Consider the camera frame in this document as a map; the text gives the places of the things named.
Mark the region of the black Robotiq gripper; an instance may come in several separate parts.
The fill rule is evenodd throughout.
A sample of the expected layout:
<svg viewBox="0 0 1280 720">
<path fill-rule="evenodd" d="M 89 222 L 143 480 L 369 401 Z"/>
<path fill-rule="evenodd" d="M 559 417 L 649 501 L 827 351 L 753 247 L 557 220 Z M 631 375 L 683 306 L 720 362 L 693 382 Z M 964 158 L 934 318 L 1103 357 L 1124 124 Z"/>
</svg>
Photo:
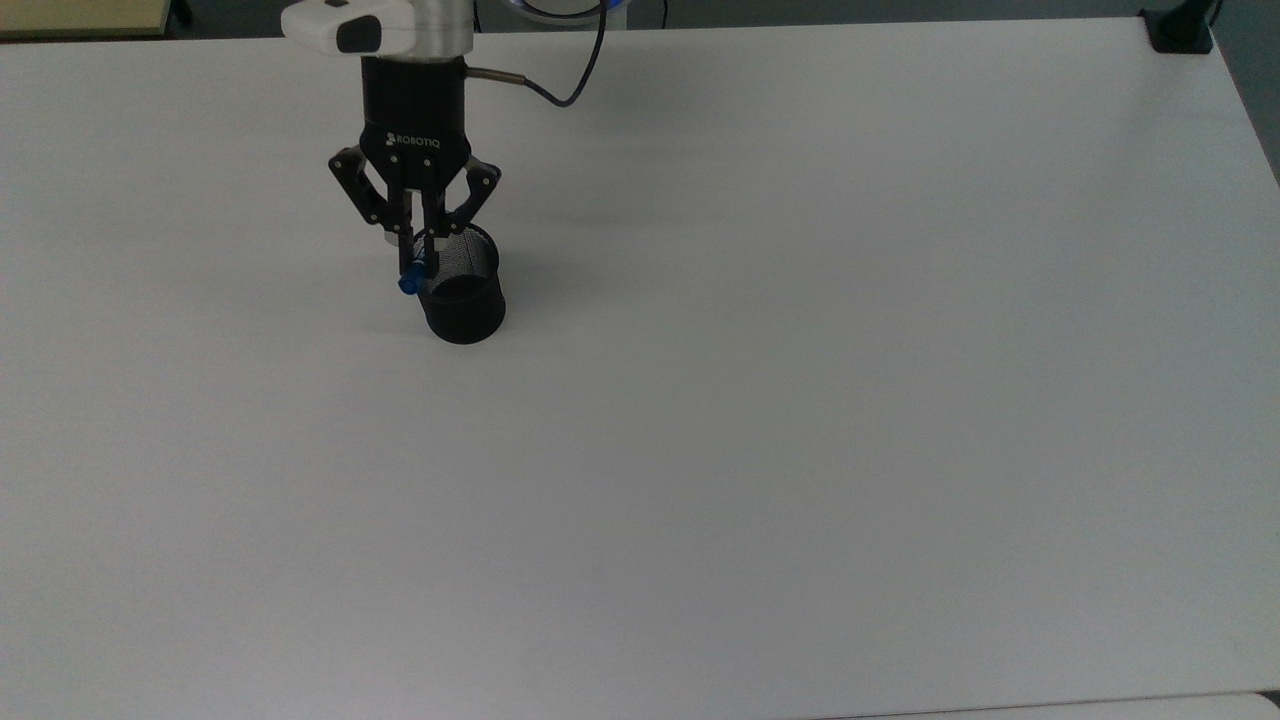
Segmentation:
<svg viewBox="0 0 1280 720">
<path fill-rule="evenodd" d="M 440 266 L 442 252 L 466 241 L 471 224 L 500 182 L 500 169 L 471 155 L 465 131 L 463 58 L 448 61 L 360 60 L 365 127 L 360 147 L 328 167 L 370 225 L 390 234 L 403 275 L 413 260 L 410 190 L 422 191 L 422 263 Z M 445 191 L 460 174 L 467 196 L 453 210 Z"/>
</svg>

